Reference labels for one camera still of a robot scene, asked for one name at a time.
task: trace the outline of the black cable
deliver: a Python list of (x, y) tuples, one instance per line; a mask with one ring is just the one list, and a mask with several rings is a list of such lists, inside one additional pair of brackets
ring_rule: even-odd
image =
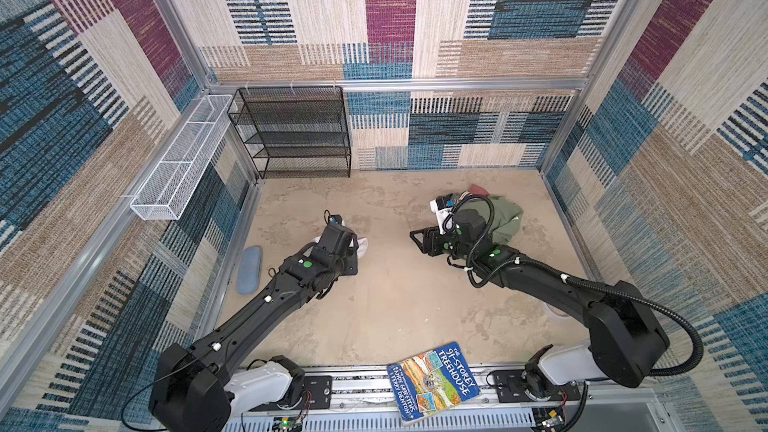
[[(584, 388), (581, 389), (581, 399), (578, 402), (578, 408), (576, 409), (576, 413), (571, 418), (569, 422), (567, 422), (565, 425), (563, 425), (563, 428), (558, 430), (558, 432), (568, 432), (570, 429), (573, 428), (573, 426), (576, 425), (576, 422), (581, 418), (581, 414), (584, 412), (584, 407), (587, 405), (587, 399), (589, 398), (587, 392), (589, 391), (589, 385), (587, 382), (584, 382)], [(563, 406), (563, 417), (565, 417), (565, 407)], [(531, 427), (531, 430), (534, 432), (542, 432), (542, 428), (540, 427)]]
[[(472, 244), (472, 247), (469, 249), (469, 254), (467, 254), (466, 259), (466, 266), (470, 268), (470, 270), (467, 270), (467, 277), (469, 278), (469, 283), (472, 284), (474, 288), (480, 288), (483, 285), (488, 283), (488, 280), (476, 282), (475, 277), (472, 275), (472, 268), (478, 268), (480, 270), (483, 270), (490, 276), (490, 272), (483, 266), (482, 264), (475, 263), (475, 253), (477, 251), (477, 247), (480, 245), (480, 242), (485, 238), (486, 235), (491, 231), (491, 225), (493, 224), (493, 219), (495, 215), (495, 210), (493, 207), (493, 203), (491, 203), (491, 199), (486, 196), (479, 196), (477, 194), (467, 194), (462, 198), (460, 201), (454, 205), (454, 207), (451, 209), (451, 216), (456, 214), (458, 210), (467, 202), (469, 201), (475, 201), (475, 200), (483, 200), (486, 204), (488, 204), (488, 220), (485, 221), (485, 227), (483, 228), (482, 232), (480, 232), (480, 235), (478, 235), (477, 239), (475, 239), (475, 243)], [(446, 220), (448, 217), (446, 217), (445, 220), (443, 220), (443, 229), (446, 229)]]
[[(535, 260), (532, 258), (521, 258), (520, 263), (533, 265), (534, 267), (539, 268), (545, 272), (549, 272), (550, 274), (554, 275), (558, 279), (562, 279), (562, 272), (538, 260)], [(701, 341), (701, 336), (699, 335), (699, 332), (696, 330), (696, 328), (693, 325), (691, 325), (690, 322), (685, 320), (685, 318), (682, 315), (678, 314), (677, 312), (673, 311), (670, 308), (667, 308), (661, 304), (658, 304), (657, 302), (648, 300), (646, 298), (635, 297), (632, 294), (615, 290), (613, 288), (610, 288), (606, 284), (601, 284), (600, 282), (592, 282), (582, 278), (576, 278), (568, 274), (565, 274), (565, 275), (566, 275), (566, 278), (564, 280), (565, 283), (568, 285), (571, 285), (572, 287), (586, 288), (591, 291), (600, 292), (606, 295), (612, 295), (614, 297), (624, 298), (632, 302), (637, 302), (638, 304), (645, 305), (649, 309), (655, 310), (656, 312), (666, 315), (668, 318), (677, 322), (677, 324), (681, 326), (684, 331), (686, 331), (693, 345), (693, 349), (691, 350), (690, 356), (688, 357), (688, 359), (682, 364), (678, 364), (673, 367), (658, 368), (658, 369), (653, 368), (650, 370), (650, 372), (648, 372), (649, 376), (668, 377), (671, 375), (685, 374), (686, 372), (690, 372), (691, 370), (693, 370), (699, 364), (699, 362), (701, 362), (701, 359), (704, 357), (704, 343)]]
[(254, 365), (256, 362), (264, 362), (264, 364), (266, 364), (266, 360), (264, 360), (264, 359), (254, 359), (254, 360), (252, 360), (252, 361), (250, 362), (250, 364), (248, 364), (248, 367), (246, 367), (246, 368), (245, 368), (245, 370), (250, 370), (250, 368), (251, 368), (251, 367), (253, 367), (253, 365)]
[(323, 297), (325, 297), (326, 295), (328, 295), (328, 292), (331, 292), (331, 289), (333, 288), (333, 284), (335, 284), (335, 283), (336, 283), (336, 280), (334, 280), (334, 281), (331, 283), (331, 285), (329, 285), (329, 286), (328, 286), (328, 288), (327, 288), (326, 290), (324, 290), (324, 291), (322, 291), (321, 293), (319, 293), (319, 294), (318, 294), (318, 295), (317, 295), (315, 298), (316, 298), (317, 300), (321, 300)]
[(450, 255), (446, 257), (446, 262), (451, 267), (456, 267), (456, 268), (460, 268), (461, 270), (464, 270), (464, 265), (454, 264), (453, 262), (451, 262), (451, 256)]
[(187, 365), (183, 366), (182, 368), (178, 368), (178, 369), (174, 370), (173, 372), (171, 372), (169, 374), (166, 374), (166, 375), (164, 375), (163, 377), (161, 377), (161, 378), (159, 378), (157, 380), (149, 382), (147, 385), (145, 385), (141, 389), (139, 389), (139, 392), (137, 392), (136, 394), (131, 395), (128, 398), (128, 400), (125, 401), (125, 403), (123, 404), (123, 407), (120, 409), (120, 422), (122, 422), (123, 425), (125, 427), (129, 428), (130, 430), (136, 430), (137, 432), (164, 432), (164, 430), (168, 430), (166, 428), (162, 428), (162, 429), (141, 429), (141, 428), (129, 425), (129, 423), (125, 420), (125, 409), (128, 407), (128, 404), (130, 404), (130, 402), (133, 401), (133, 399), (138, 397), (139, 394), (144, 392), (146, 389), (152, 387), (153, 385), (155, 385), (157, 382), (160, 382), (161, 380), (165, 380), (165, 379), (167, 379), (168, 377), (170, 377), (170, 376), (172, 376), (174, 374), (178, 374), (179, 372), (181, 372), (182, 370), (188, 368), (189, 366), (191, 366), (192, 364), (194, 364), (198, 360), (203, 360), (206, 357), (206, 355), (208, 355), (208, 354), (210, 354), (210, 350), (208, 350), (205, 353), (205, 355), (203, 355), (203, 357), (201, 357), (199, 359), (192, 360), (191, 362), (189, 362)]

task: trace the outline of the marble-pattern floor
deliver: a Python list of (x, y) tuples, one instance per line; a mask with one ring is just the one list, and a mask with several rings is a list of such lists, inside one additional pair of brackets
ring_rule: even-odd
[[(260, 289), (267, 270), (297, 252), (325, 225), (322, 212), (340, 214), (370, 246), (360, 272), (343, 277), (323, 300), (294, 312), (251, 353), (283, 354), (300, 365), (388, 364), (457, 341), (469, 362), (525, 361), (540, 347), (588, 337), (579, 322), (549, 318), (540, 302), (493, 284), (475, 289), (444, 257), (421, 254), (408, 232), (436, 225), (429, 201), (477, 183), (524, 209), (511, 246), (584, 276), (543, 181), (535, 170), (471, 169), (358, 172), (351, 178), (271, 179), (246, 246), (264, 250)], [(225, 321), (253, 295), (224, 300)]]

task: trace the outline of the white mesh basket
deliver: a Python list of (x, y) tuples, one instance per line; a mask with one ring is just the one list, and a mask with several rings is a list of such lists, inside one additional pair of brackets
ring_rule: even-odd
[(236, 109), (232, 96), (206, 96), (130, 203), (142, 220), (178, 220)]

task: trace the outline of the wire shelf rack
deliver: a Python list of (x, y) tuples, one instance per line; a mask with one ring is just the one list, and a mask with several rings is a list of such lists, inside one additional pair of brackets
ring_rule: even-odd
[(261, 178), (349, 177), (340, 87), (243, 88), (229, 114)]
[(236, 113), (230, 95), (203, 98), (130, 203), (142, 220), (178, 220)]

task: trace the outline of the book cover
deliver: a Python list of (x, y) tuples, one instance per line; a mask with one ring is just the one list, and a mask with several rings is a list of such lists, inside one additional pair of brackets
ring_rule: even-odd
[(456, 342), (387, 368), (404, 425), (480, 395)]

